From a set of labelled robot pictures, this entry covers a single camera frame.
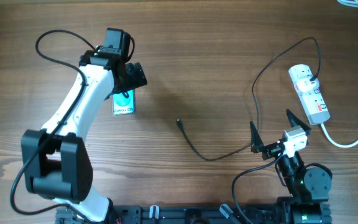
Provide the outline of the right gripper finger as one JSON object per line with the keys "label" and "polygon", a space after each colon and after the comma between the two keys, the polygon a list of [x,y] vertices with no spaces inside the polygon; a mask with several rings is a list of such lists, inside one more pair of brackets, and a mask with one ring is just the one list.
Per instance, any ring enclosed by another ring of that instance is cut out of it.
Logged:
{"label": "right gripper finger", "polygon": [[306,123],[302,122],[302,120],[297,118],[289,109],[286,109],[286,114],[291,127],[294,128],[296,126],[300,126],[304,130],[306,135],[310,135],[311,128]]}
{"label": "right gripper finger", "polygon": [[250,121],[250,133],[251,133],[251,143],[250,143],[251,151],[253,153],[262,152],[264,150],[264,143],[253,121]]}

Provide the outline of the blue Galaxy smartphone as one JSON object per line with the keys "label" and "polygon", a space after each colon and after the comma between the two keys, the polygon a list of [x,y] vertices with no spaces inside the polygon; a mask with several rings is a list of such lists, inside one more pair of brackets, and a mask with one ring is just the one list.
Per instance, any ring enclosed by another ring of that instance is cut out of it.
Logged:
{"label": "blue Galaxy smartphone", "polygon": [[113,115],[125,115],[135,113],[135,91],[127,92],[128,98],[122,93],[112,96],[112,113]]}

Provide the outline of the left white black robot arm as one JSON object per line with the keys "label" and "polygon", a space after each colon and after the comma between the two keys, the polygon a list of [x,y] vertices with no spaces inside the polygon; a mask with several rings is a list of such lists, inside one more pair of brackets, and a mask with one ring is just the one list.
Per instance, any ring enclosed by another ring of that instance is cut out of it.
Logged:
{"label": "left white black robot arm", "polygon": [[[103,45],[91,46],[81,57],[77,78],[56,113],[38,131],[21,139],[23,166],[11,188],[12,209],[22,215],[65,207],[57,222],[122,223],[110,198],[93,187],[93,167],[85,139],[101,105],[110,96],[147,84],[141,64],[131,63],[135,42],[130,34],[108,28]],[[21,178],[29,193],[54,200],[55,205],[23,211],[15,202]]]}

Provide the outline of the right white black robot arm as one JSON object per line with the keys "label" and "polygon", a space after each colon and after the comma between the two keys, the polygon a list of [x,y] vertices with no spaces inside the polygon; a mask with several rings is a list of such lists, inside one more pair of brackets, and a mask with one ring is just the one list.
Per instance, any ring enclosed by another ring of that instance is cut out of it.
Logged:
{"label": "right white black robot arm", "polygon": [[244,213],[253,223],[315,223],[333,222],[327,201],[332,186],[332,172],[318,163],[305,164],[300,150],[308,145],[311,128],[290,110],[286,114],[291,128],[283,137],[265,145],[253,122],[250,122],[251,151],[262,153],[262,159],[276,159],[275,169],[289,197],[279,197],[275,203],[253,204]]}

